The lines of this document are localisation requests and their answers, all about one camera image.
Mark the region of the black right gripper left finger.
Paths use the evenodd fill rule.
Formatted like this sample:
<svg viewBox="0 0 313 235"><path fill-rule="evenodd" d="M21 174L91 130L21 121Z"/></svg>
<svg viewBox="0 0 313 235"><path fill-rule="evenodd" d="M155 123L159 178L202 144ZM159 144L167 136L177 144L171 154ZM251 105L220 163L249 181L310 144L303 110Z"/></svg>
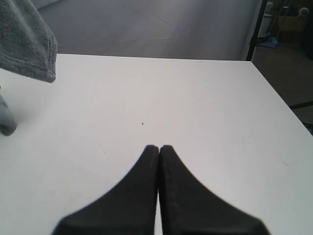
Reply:
<svg viewBox="0 0 313 235"><path fill-rule="evenodd" d="M144 148L128 174L105 195L64 217L55 235L152 235L155 231L159 149Z"/></svg>

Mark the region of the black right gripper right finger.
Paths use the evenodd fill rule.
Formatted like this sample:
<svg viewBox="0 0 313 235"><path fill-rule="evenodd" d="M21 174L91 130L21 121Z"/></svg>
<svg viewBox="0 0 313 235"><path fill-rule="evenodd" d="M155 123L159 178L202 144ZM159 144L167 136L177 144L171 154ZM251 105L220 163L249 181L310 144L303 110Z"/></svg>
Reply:
<svg viewBox="0 0 313 235"><path fill-rule="evenodd" d="M199 182L172 146L160 149L158 170L163 234L269 234L260 219L222 200Z"/></svg>

